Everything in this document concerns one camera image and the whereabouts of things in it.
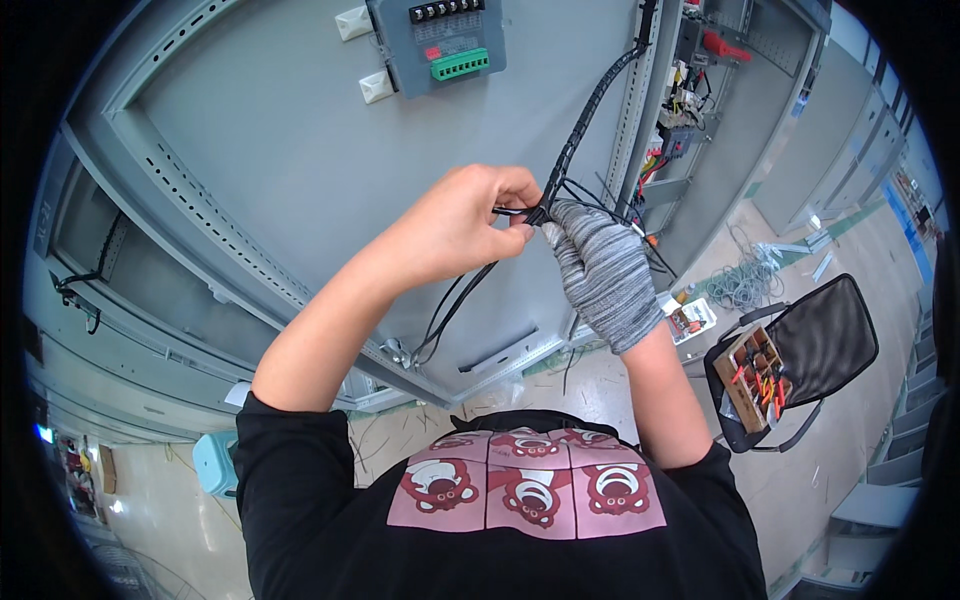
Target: cardboard box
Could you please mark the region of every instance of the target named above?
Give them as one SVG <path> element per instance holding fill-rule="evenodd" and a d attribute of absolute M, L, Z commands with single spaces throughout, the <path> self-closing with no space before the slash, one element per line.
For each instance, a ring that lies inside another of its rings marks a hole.
<path fill-rule="evenodd" d="M 100 469 L 104 474 L 104 493 L 117 493 L 117 471 L 113 465 L 113 453 L 105 445 L 100 446 Z"/>

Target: fingers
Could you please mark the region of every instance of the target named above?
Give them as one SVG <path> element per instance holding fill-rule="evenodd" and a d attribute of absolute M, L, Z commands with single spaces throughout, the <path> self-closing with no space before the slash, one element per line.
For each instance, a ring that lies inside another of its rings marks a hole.
<path fill-rule="evenodd" d="M 560 264 L 560 273 L 564 278 L 565 287 L 566 282 L 578 278 L 585 272 L 584 261 L 573 240 L 564 233 L 563 228 L 556 223 L 544 223 L 540 228 L 543 229 L 543 235 L 546 236 L 547 242 L 553 248 L 553 255 Z"/>
<path fill-rule="evenodd" d="M 543 192 L 526 167 L 491 167 L 496 175 L 497 203 L 509 208 L 536 206 Z"/>
<path fill-rule="evenodd" d="M 550 207 L 550 216 L 582 255 L 586 255 L 588 244 L 604 246 L 612 236 L 624 231 L 623 226 L 605 213 L 579 203 L 556 201 Z"/>
<path fill-rule="evenodd" d="M 523 247 L 533 239 L 534 229 L 529 225 L 512 225 L 506 229 L 490 229 L 491 248 L 488 262 L 519 256 Z"/>

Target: hand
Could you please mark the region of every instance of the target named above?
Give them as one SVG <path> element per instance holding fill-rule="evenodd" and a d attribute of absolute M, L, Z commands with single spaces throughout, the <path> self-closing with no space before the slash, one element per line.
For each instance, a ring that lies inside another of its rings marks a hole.
<path fill-rule="evenodd" d="M 540 196 L 533 175 L 523 167 L 456 167 L 365 252 L 389 265 L 399 292 L 459 276 L 520 254 L 533 238 L 533 228 L 522 224 L 522 215 L 511 217 L 509 228 L 493 228 L 497 215 L 491 210 L 535 206 Z"/>
<path fill-rule="evenodd" d="M 643 238 L 610 216 L 555 201 L 543 233 L 560 263 L 570 304 L 614 354 L 635 346 L 663 320 Z"/>

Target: gray knit glove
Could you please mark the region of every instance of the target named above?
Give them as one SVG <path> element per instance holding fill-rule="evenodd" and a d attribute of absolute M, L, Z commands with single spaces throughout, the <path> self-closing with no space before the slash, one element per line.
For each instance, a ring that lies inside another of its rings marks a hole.
<path fill-rule="evenodd" d="M 643 238 L 606 213 L 571 201 L 550 208 L 543 233 L 560 263 L 564 292 L 580 318 L 625 352 L 663 320 Z"/>

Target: cartoon bear graphic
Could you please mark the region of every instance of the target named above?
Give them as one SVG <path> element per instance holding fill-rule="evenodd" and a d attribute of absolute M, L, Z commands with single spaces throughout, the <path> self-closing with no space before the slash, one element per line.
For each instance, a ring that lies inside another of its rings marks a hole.
<path fill-rule="evenodd" d="M 490 445 L 506 445 L 515 456 L 542 458 L 560 452 L 560 443 L 541 436 L 533 429 L 520 427 L 509 433 L 493 436 Z"/>
<path fill-rule="evenodd" d="M 436 442 L 432 443 L 429 446 L 431 450 L 446 450 L 450 448 L 456 448 L 462 445 L 473 445 L 473 441 L 486 437 L 484 434 L 475 433 L 472 431 L 465 431 L 464 433 L 456 433 L 452 436 L 446 436 L 445 438 L 440 438 Z"/>
<path fill-rule="evenodd" d="M 407 466 L 400 486 L 415 500 L 422 513 L 449 511 L 477 499 L 470 484 L 467 464 L 459 459 L 420 461 Z"/>
<path fill-rule="evenodd" d="M 553 517 L 561 508 L 557 490 L 570 485 L 573 476 L 569 469 L 507 468 L 490 471 L 488 481 L 491 491 L 504 487 L 503 505 L 508 510 L 546 529 L 553 525 Z"/>
<path fill-rule="evenodd" d="M 614 436 L 599 431 L 588 431 L 586 429 L 572 429 L 567 427 L 563 430 L 566 435 L 557 438 L 558 441 L 575 445 L 578 448 L 605 448 L 610 450 L 629 450 L 627 446 L 620 443 Z"/>
<path fill-rule="evenodd" d="M 590 510 L 598 515 L 642 513 L 650 507 L 647 484 L 643 479 L 650 474 L 646 465 L 619 463 L 584 467 L 590 478 L 587 494 Z"/>

